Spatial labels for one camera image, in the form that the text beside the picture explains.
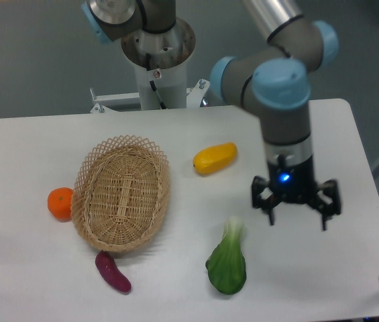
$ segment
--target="purple sweet potato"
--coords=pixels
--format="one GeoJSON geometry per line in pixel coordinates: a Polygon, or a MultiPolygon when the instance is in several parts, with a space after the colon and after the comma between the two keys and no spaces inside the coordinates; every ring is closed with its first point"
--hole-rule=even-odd
{"type": "Polygon", "coordinates": [[[99,252],[95,258],[95,265],[97,266],[100,275],[104,278],[108,285],[124,294],[128,294],[130,292],[131,283],[119,271],[115,260],[109,253],[104,251],[99,252]]]}

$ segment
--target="light blue joint cap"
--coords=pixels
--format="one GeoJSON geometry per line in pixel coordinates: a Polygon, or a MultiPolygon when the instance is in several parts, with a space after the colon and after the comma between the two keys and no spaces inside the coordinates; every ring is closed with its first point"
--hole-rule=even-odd
{"type": "Polygon", "coordinates": [[[259,65],[252,90],[259,102],[279,110],[296,109],[308,102],[311,94],[305,65],[290,58],[271,59],[259,65]]]}
{"type": "Polygon", "coordinates": [[[224,102],[225,98],[223,97],[222,93],[222,77],[229,62],[231,62],[234,59],[236,59],[235,56],[223,57],[213,66],[213,69],[210,73],[210,88],[214,92],[214,94],[224,102]]]}
{"type": "Polygon", "coordinates": [[[93,29],[97,39],[102,44],[110,44],[112,41],[109,37],[106,36],[104,31],[100,28],[99,24],[97,23],[97,20],[95,20],[93,14],[91,13],[91,10],[89,10],[86,3],[82,4],[82,11],[88,18],[89,24],[91,25],[91,28],[93,29]]]}
{"type": "Polygon", "coordinates": [[[334,28],[324,21],[315,21],[313,25],[319,29],[323,39],[323,58],[320,67],[327,66],[335,57],[339,50],[338,36],[334,28]]]}

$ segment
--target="orange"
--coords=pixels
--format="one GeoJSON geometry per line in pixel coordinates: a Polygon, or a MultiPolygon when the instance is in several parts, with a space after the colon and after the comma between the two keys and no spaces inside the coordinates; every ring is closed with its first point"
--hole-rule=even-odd
{"type": "Polygon", "coordinates": [[[48,209],[59,221],[71,219],[71,198],[73,190],[70,188],[58,188],[48,196],[48,209]]]}

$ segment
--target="green vegetable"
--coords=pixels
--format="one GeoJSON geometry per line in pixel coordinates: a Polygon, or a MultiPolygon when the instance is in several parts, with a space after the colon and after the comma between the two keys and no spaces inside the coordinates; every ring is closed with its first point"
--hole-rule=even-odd
{"type": "Polygon", "coordinates": [[[210,283],[223,294],[239,292],[246,282],[246,261],[240,246],[242,231],[243,221],[230,217],[225,222],[221,243],[205,263],[210,283]]]}

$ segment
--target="blue indicator light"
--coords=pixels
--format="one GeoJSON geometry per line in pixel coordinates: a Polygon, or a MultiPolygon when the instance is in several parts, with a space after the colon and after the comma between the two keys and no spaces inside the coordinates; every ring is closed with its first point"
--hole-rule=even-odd
{"type": "Polygon", "coordinates": [[[282,173],[280,176],[278,176],[278,180],[281,183],[285,183],[285,182],[289,181],[289,179],[290,179],[290,175],[287,173],[282,173]]]}

